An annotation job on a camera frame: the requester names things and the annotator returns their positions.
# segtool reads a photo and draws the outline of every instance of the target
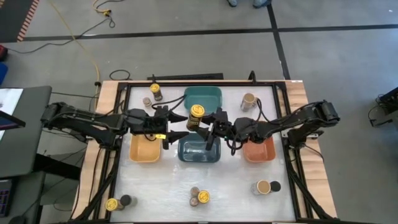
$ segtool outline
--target wooden table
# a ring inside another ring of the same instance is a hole
[[[276,82],[276,81],[286,83],[287,94],[289,97],[290,108],[292,111],[308,103],[307,95],[305,93],[304,84],[302,81],[267,80],[267,82]],[[150,81],[129,81],[129,82],[149,83]],[[159,83],[162,82],[175,83],[177,81],[175,80],[159,81]],[[220,80],[205,80],[205,81],[192,80],[191,82],[220,82]],[[222,82],[242,82],[242,80],[222,80]],[[103,86],[101,89],[101,93],[99,95],[99,100],[96,108],[97,113],[107,113],[113,109],[116,99],[118,83],[119,83],[118,81],[103,82]],[[282,98],[280,98],[280,101],[281,101],[281,109],[282,111],[285,111]],[[308,140],[307,145],[320,151],[318,141],[316,140]],[[98,183],[100,181],[102,165],[103,165],[104,152],[105,151],[103,149],[99,150],[99,145],[96,141],[90,141],[88,143],[85,160],[83,163],[83,167],[81,168],[79,199],[77,205],[75,205],[76,210],[75,213],[73,214],[73,218],[79,216],[79,214],[81,214],[82,211],[85,209],[85,207],[88,205],[88,202],[90,201],[89,198],[90,191],[92,191],[91,198],[95,195],[97,191]],[[98,153],[99,156],[98,156],[97,166],[96,170],[94,170]],[[331,196],[328,177],[326,176],[326,170],[325,166],[323,165],[322,159],[315,153],[306,149],[300,150],[300,154],[302,158],[305,178],[307,181],[307,188],[314,196],[316,201],[323,207],[323,209],[329,215],[335,217],[336,216],[335,205],[333,203],[333,198]],[[112,162],[113,160],[111,159],[110,164],[108,166],[109,167],[108,171],[110,171],[110,168],[112,167]],[[303,197],[298,188],[297,188],[297,194],[298,194],[301,216],[305,217],[305,207],[304,207]],[[107,196],[103,197],[101,211],[99,213],[100,218],[104,218],[105,216],[104,203],[107,199],[108,199]]]

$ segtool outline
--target gray floor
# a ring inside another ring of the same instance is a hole
[[[55,0],[75,34],[103,18],[88,1]],[[270,27],[266,9],[250,1],[231,9],[224,0],[127,0],[106,5],[116,27],[106,24],[92,34],[171,30]],[[279,27],[398,24],[398,3],[390,0],[274,0]],[[41,1],[27,36],[67,35],[67,30]],[[292,79],[304,80],[310,101],[327,99],[341,116],[320,138],[338,216],[344,220],[396,223],[398,219],[398,138],[392,126],[371,128],[368,110],[378,94],[398,86],[398,29],[280,34]],[[43,42],[6,44],[29,50]],[[283,78],[272,34],[222,34],[178,37],[83,40],[95,56],[101,79],[115,69],[132,78],[223,72],[227,79],[246,79],[255,70],[261,79]],[[30,55],[12,54],[3,86],[51,85],[54,91],[93,95],[95,70],[79,47],[48,47]],[[52,95],[87,108],[84,98]],[[82,145],[44,134],[39,152],[64,154]],[[42,223],[65,220],[46,207]]]

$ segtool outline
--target shoe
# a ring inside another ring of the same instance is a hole
[[[226,0],[231,7],[236,7],[238,5],[238,0]]]
[[[271,4],[272,0],[253,0],[253,7],[259,9],[261,7],[266,7]]]

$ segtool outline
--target green bowl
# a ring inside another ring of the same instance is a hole
[[[193,105],[202,105],[205,114],[215,113],[223,105],[223,95],[217,86],[191,86],[185,89],[184,106],[191,110]]]
[[[221,157],[221,140],[216,138],[211,150],[197,133],[190,133],[178,141],[178,158],[183,162],[217,162]]]

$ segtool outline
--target yellow label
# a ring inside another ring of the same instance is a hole
[[[191,114],[197,118],[201,118],[203,115],[205,115],[205,108],[202,107],[202,105],[193,105],[191,107]]]
[[[150,86],[150,90],[151,90],[153,93],[157,93],[157,92],[160,90],[160,86],[159,86],[158,84],[154,83],[154,84],[152,84],[152,85]]]
[[[166,135],[165,134],[156,134],[155,137],[157,139],[166,139]]]
[[[207,203],[210,200],[210,194],[206,190],[201,190],[198,194],[198,200],[200,203]]]
[[[115,198],[109,198],[108,201],[106,201],[105,208],[108,211],[113,211],[118,208],[118,201]]]

